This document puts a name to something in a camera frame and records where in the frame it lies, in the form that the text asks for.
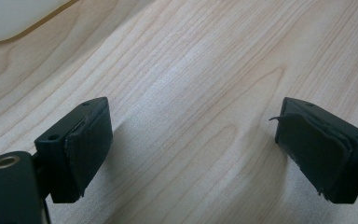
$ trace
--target white surface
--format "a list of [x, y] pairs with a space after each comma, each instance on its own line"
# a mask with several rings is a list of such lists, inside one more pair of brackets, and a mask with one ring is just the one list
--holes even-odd
[[20, 34], [70, 0], [0, 0], [0, 41]]

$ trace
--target wood grain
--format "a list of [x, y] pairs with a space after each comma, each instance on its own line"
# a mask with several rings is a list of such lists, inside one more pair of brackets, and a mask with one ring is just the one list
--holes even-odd
[[291, 96], [358, 127], [358, 1], [80, 0], [0, 43], [0, 154], [104, 95], [114, 146], [53, 223], [358, 223], [268, 121]]

